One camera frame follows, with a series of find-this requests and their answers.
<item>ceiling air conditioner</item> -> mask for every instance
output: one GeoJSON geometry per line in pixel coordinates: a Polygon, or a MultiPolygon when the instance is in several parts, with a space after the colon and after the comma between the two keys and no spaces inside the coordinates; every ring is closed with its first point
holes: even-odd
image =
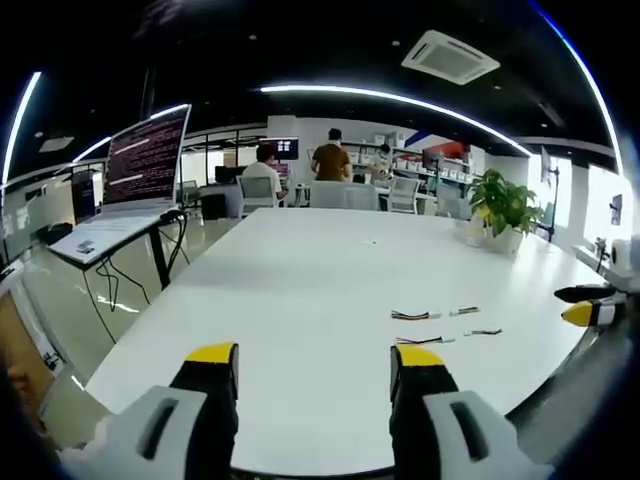
{"type": "Polygon", "coordinates": [[[411,49],[402,66],[466,85],[500,67],[500,63],[466,43],[429,30],[411,49]]]}

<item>black ceiling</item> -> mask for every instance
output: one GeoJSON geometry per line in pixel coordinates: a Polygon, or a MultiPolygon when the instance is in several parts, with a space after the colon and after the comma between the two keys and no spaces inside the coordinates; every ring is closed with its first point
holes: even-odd
{"type": "MultiPolygon", "coordinates": [[[[567,18],[565,10],[557,11],[558,18],[567,18]]],[[[30,72],[40,69],[43,77],[25,116],[10,178],[70,161],[95,141],[136,122],[150,67],[155,68],[153,110],[193,103],[191,131],[264,121],[272,114],[340,117],[407,126],[491,146],[494,153],[516,153],[477,129],[413,106],[257,91],[268,84],[313,83],[431,101],[510,136],[610,145],[575,62],[525,1],[395,0],[374,5],[325,0],[311,5],[160,0],[119,7],[106,2],[47,4],[25,15],[30,28],[22,60],[15,60],[1,80],[3,92],[11,92],[0,103],[5,138],[30,72]],[[430,29],[478,48],[501,67],[466,86],[401,67],[430,29]],[[400,46],[392,46],[393,41],[400,46]],[[44,136],[35,138],[36,132],[44,136]],[[76,140],[62,152],[37,153],[42,141],[65,135],[76,140]]]]}

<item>man in brown shirt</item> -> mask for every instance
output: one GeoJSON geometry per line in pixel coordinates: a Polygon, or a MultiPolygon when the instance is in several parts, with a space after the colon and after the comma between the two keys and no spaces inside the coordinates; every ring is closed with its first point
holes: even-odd
{"type": "Polygon", "coordinates": [[[345,182],[351,178],[351,162],[340,146],[341,140],[342,132],[332,128],[329,130],[329,143],[316,149],[311,161],[316,180],[345,182]]]}

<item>person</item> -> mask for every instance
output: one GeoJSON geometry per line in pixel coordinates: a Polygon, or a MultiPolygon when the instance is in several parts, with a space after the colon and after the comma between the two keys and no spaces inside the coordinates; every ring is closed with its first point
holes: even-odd
{"type": "Polygon", "coordinates": [[[256,150],[255,163],[252,163],[242,172],[242,177],[269,177],[275,187],[276,198],[282,200],[289,191],[280,185],[280,175],[271,167],[275,161],[275,150],[271,145],[260,145],[256,150]]]}
{"type": "Polygon", "coordinates": [[[371,157],[367,170],[371,173],[370,182],[389,180],[391,177],[391,147],[386,143],[380,145],[380,149],[371,157]]]}
{"type": "Polygon", "coordinates": [[[342,132],[332,128],[329,130],[329,143],[316,149],[311,161],[316,180],[344,182],[351,178],[351,162],[340,146],[341,141],[342,132]]]}

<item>black table leg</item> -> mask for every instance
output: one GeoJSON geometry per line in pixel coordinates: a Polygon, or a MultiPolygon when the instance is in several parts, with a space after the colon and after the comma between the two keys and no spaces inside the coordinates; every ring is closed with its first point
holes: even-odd
{"type": "Polygon", "coordinates": [[[162,241],[160,240],[160,232],[158,228],[159,227],[156,225],[151,230],[149,230],[149,238],[151,239],[151,249],[153,250],[153,258],[156,261],[156,268],[158,269],[160,285],[162,286],[162,290],[164,290],[171,283],[171,279],[169,278],[167,263],[164,260],[162,241]]]}

